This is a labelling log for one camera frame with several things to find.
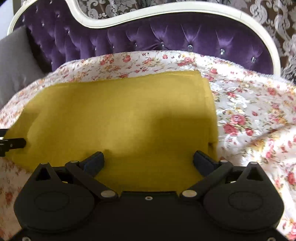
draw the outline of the floral fabric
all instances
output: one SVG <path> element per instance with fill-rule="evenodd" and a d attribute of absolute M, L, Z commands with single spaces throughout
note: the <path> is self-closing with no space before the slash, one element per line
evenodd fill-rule
<path fill-rule="evenodd" d="M 127 78 L 164 71 L 198 70 L 209 80 L 219 130 L 217 153 L 234 165 L 257 161 L 285 204 L 278 230 L 296 238 L 296 91 L 285 80 L 232 62 L 181 51 L 118 53 L 72 61 L 30 84 L 0 110 L 0 128 L 11 127 L 24 106 L 44 88 L 65 82 Z M 0 158 L 0 236 L 19 230 L 14 200 L 30 176 Z"/>

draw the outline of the white wall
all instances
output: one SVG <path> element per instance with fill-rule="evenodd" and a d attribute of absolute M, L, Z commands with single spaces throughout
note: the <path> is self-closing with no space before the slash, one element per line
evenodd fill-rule
<path fill-rule="evenodd" d="M 0 39 L 6 36 L 7 30 L 12 18 L 13 18 L 12 0 L 7 0 L 0 7 Z"/>

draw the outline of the tufted headboard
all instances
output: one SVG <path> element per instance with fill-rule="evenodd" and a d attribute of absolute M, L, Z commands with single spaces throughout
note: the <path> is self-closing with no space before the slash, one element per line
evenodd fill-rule
<path fill-rule="evenodd" d="M 67 2 L 35 1 L 18 14 L 13 25 L 13 29 L 27 27 L 33 55 L 44 72 L 53 71 L 67 61 L 103 54 L 185 50 L 230 60 L 264 74 L 274 73 L 270 52 L 262 39 L 231 18 L 177 12 L 95 29 L 80 24 Z"/>

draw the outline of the curved white trim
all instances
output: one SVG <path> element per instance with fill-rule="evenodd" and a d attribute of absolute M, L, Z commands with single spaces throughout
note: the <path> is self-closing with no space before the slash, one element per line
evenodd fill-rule
<path fill-rule="evenodd" d="M 10 34 L 14 28 L 14 25 L 21 14 L 34 2 L 38 0 L 27 0 L 23 6 L 17 11 L 14 18 L 12 19 L 10 26 L 8 28 L 7 34 Z M 82 25 L 88 28 L 107 28 L 120 23 L 132 21 L 139 18 L 145 18 L 149 16 L 165 14 L 165 13 L 174 13 L 174 12 L 203 12 L 210 14 L 217 14 L 221 16 L 225 16 L 236 21 L 239 21 L 250 29 L 252 29 L 263 41 L 266 45 L 274 67 L 274 75 L 280 76 L 281 74 L 281 63 L 279 59 L 279 54 L 277 48 L 275 46 L 274 41 L 272 40 L 269 33 L 251 16 L 248 14 L 218 3 L 211 2 L 203 2 L 203 1 L 186 1 L 186 2 L 173 2 L 167 3 L 152 7 L 142 8 L 133 12 L 125 13 L 113 18 L 107 19 L 91 19 L 87 17 L 78 6 L 76 0 L 65 0 L 69 6 L 69 9 L 73 15 L 73 17 Z"/>

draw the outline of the yellow cloth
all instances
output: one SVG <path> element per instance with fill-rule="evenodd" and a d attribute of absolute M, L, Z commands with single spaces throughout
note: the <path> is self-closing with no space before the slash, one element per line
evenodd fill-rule
<path fill-rule="evenodd" d="M 103 152 L 96 179 L 117 192 L 181 192 L 201 180 L 192 163 L 215 158 L 217 124 L 208 80 L 197 71 L 64 83 L 44 89 L 5 138 L 23 137 L 7 158 L 34 170 Z"/>

